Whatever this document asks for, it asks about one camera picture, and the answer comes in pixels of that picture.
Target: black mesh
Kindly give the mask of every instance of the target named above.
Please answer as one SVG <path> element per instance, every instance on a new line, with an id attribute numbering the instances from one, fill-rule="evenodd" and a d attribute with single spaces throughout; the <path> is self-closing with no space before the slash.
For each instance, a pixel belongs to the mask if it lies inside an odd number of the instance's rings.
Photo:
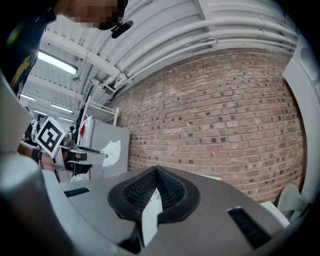
<path id="1" fill-rule="evenodd" d="M 133 206 L 144 210 L 156 189 L 156 172 L 152 171 L 123 191 L 124 198 Z"/>
<path id="2" fill-rule="evenodd" d="M 185 189 L 182 184 L 163 171 L 157 171 L 156 181 L 156 187 L 161 196 L 163 211 L 174 206 L 184 197 Z"/>
<path id="3" fill-rule="evenodd" d="M 174 206 L 185 195 L 185 189 L 181 183 L 163 171 L 155 169 L 125 188 L 123 196 L 130 204 L 144 210 L 156 188 L 161 196 L 163 211 Z"/>
<path id="4" fill-rule="evenodd" d="M 156 188 L 162 202 L 158 224 L 182 221 L 200 201 L 200 192 L 193 183 L 162 166 L 153 166 L 115 185 L 108 202 L 121 218 L 140 222 Z"/>

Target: brick wall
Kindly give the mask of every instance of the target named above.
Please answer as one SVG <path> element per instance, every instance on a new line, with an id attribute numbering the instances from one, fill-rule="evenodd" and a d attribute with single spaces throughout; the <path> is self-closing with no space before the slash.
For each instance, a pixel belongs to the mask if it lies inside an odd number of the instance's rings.
<path id="1" fill-rule="evenodd" d="M 113 103 L 130 129 L 129 169 L 163 165 L 221 177 L 262 201 L 304 178 L 304 130 L 282 76 L 289 57 L 258 49 L 198 55 Z"/>

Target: white paper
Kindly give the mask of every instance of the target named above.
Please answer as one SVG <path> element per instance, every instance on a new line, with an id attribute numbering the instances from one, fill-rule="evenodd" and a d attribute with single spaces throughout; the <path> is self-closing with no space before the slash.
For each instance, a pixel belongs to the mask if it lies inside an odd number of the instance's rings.
<path id="1" fill-rule="evenodd" d="M 162 211 L 161 196 L 158 189 L 155 189 L 141 217 L 144 246 L 147 246 L 158 232 L 158 214 L 162 213 Z"/>
<path id="2" fill-rule="evenodd" d="M 118 162 L 121 152 L 121 141 L 117 142 L 110 141 L 106 147 L 101 149 L 100 153 L 107 155 L 108 157 L 103 161 L 103 167 L 113 166 Z"/>
<path id="3" fill-rule="evenodd" d="M 54 158 L 58 151 L 58 147 L 63 138 L 65 137 L 66 133 L 67 132 L 60 126 L 60 124 L 55 119 L 48 116 L 44 124 L 41 126 L 38 134 L 36 135 L 35 141 L 52 158 Z"/>

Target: metal rack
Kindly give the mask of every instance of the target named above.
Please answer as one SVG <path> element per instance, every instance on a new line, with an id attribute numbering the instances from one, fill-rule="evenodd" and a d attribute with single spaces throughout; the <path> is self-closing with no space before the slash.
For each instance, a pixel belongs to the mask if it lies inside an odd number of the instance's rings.
<path id="1" fill-rule="evenodd" d="M 91 101 L 91 96 L 89 96 L 87 102 L 85 103 L 83 115 L 81 118 L 81 125 L 84 123 L 88 117 L 92 116 L 93 119 L 100 120 L 106 124 L 116 126 L 118 118 L 119 108 L 112 109 L 96 102 Z M 78 136 L 77 144 L 80 143 L 80 136 Z"/>

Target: white cloth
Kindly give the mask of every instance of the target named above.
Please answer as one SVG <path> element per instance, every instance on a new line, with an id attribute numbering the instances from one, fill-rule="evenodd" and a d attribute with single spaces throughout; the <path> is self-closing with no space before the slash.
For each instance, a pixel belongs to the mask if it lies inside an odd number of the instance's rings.
<path id="1" fill-rule="evenodd" d="M 121 151 L 121 141 L 120 140 L 118 140 L 117 142 L 110 141 L 106 145 L 106 147 L 104 147 L 100 151 L 100 153 L 108 156 L 108 158 L 106 158 L 103 161 L 102 166 L 103 167 L 113 166 L 119 160 L 120 151 Z"/>

